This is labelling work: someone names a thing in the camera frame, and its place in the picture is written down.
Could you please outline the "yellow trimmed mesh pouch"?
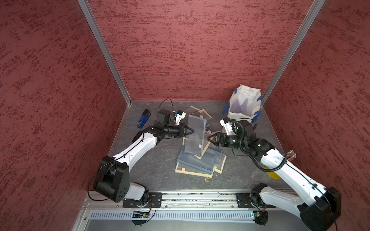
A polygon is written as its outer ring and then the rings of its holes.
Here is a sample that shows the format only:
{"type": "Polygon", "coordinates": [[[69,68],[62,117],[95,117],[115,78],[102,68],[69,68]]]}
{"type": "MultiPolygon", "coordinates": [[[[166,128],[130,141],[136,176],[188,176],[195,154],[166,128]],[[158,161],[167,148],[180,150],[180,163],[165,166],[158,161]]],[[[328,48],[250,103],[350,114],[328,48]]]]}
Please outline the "yellow trimmed mesh pouch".
{"type": "Polygon", "coordinates": [[[185,148],[185,153],[194,155],[198,159],[201,159],[205,154],[207,148],[210,146],[210,142],[207,137],[213,134],[211,131],[207,130],[203,135],[192,134],[183,138],[182,145],[185,148]]]}

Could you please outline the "purple mesh pencil pouch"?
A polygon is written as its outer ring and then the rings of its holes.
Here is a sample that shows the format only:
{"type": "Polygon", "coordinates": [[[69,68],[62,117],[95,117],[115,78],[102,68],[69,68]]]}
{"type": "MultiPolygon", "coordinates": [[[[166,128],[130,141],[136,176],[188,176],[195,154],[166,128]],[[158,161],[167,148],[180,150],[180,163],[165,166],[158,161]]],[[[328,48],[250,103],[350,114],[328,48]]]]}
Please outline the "purple mesh pencil pouch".
{"type": "Polygon", "coordinates": [[[254,107],[254,100],[251,97],[238,96],[231,104],[230,111],[235,114],[251,114],[254,107]]]}

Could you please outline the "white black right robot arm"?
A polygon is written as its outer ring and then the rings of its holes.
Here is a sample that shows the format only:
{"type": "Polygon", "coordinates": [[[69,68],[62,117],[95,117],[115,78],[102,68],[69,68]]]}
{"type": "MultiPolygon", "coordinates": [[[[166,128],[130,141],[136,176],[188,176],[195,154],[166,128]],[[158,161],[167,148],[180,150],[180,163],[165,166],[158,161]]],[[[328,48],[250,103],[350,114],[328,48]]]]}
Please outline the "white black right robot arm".
{"type": "Polygon", "coordinates": [[[265,225],[268,220],[266,206],[285,210],[298,218],[312,231],[327,231],[336,225],[341,215],[341,193],[313,180],[292,164],[286,156],[265,139],[257,138],[253,125],[247,120],[225,118],[220,121],[225,132],[207,138],[215,146],[239,149],[258,169],[276,173],[297,194],[277,191],[261,183],[255,186],[248,201],[257,209],[255,223],[265,225]]]}

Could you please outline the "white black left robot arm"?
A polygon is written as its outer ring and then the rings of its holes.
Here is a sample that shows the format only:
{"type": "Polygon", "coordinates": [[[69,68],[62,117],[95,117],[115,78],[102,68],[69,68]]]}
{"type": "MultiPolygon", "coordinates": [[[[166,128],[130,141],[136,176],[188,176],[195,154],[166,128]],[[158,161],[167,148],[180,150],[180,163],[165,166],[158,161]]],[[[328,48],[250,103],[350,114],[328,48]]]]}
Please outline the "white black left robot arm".
{"type": "Polygon", "coordinates": [[[150,202],[148,189],[131,182],[130,171],[163,139],[167,137],[177,139],[193,134],[195,131],[182,122],[185,117],[186,113],[181,110],[173,112],[159,110],[154,125],[139,131],[128,148],[113,157],[105,156],[101,159],[87,192],[92,188],[107,200],[116,203],[132,200],[145,207],[150,202]]]}

